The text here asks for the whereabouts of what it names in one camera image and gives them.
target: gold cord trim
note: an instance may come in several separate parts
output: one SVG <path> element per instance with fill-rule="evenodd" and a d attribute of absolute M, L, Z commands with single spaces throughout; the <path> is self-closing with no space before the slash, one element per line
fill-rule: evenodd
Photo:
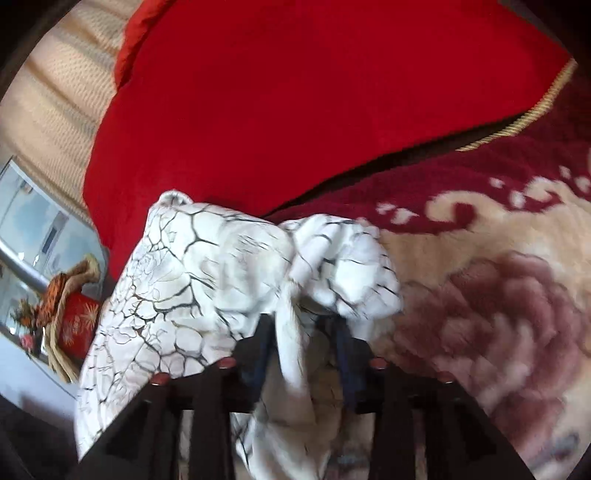
<path fill-rule="evenodd" d="M 536 120 L 538 120 L 550 111 L 552 105 L 554 104 L 554 100 L 556 100 L 556 97 L 558 97 L 558 94 L 560 93 L 564 85 L 566 85 L 572 78 L 576 68 L 577 62 L 574 59 L 570 59 L 567 62 L 567 64 L 562 68 L 562 70 L 560 70 L 560 73 L 554 79 L 552 85 L 544 94 L 542 99 L 538 103 L 536 103 L 531 110 L 524 113 L 521 117 L 515 120 L 511 125 L 505 127 L 503 130 L 489 135 L 488 137 L 482 138 L 481 140 L 476 140 L 475 142 L 472 142 L 471 144 L 468 144 L 465 147 L 458 148 L 456 151 L 467 152 L 469 150 L 475 150 L 481 145 L 492 142 L 495 138 L 513 137 L 514 135 L 519 134 L 526 127 L 530 126 L 533 122 L 535 122 Z"/>

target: crackle pattern fabric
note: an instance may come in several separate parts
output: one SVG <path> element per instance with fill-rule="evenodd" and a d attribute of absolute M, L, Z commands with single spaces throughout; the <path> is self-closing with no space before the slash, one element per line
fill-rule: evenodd
<path fill-rule="evenodd" d="M 255 479 L 322 477 L 342 397 L 318 320 L 336 312 L 358 338 L 400 310 L 378 230 L 330 215 L 275 226 L 179 192 L 161 196 L 108 304 L 80 374 L 80 456 L 153 373 L 199 373 L 275 316 L 272 359 L 253 415 L 233 418 Z M 188 456 L 185 418 L 180 449 Z"/>

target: beige blanket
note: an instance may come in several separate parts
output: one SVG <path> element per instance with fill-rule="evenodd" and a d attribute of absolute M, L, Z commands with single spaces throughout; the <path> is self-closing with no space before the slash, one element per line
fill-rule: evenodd
<path fill-rule="evenodd" d="M 82 186 L 113 66 L 141 0 L 82 0 L 35 47 L 0 102 L 0 143 L 60 203 L 90 223 Z"/>

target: pink rose pattern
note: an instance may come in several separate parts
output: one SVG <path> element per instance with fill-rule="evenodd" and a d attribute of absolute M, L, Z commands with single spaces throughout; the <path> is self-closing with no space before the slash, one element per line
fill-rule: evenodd
<path fill-rule="evenodd" d="M 21 346 L 27 351 L 30 352 L 35 347 L 35 340 L 33 339 L 33 335 L 27 333 L 21 337 Z"/>
<path fill-rule="evenodd" d="M 580 370 L 586 316 L 548 263 L 510 252 L 475 260 L 439 288 L 411 283 L 382 341 L 409 373 L 450 372 L 526 462 L 547 445 Z"/>

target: red velvet cushion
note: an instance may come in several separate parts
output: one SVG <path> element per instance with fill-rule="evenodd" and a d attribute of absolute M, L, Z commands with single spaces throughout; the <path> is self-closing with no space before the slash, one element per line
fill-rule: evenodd
<path fill-rule="evenodd" d="M 529 109 L 567 59 L 496 0 L 176 0 L 86 175 L 111 274 L 167 189 L 263 215 L 379 155 Z"/>

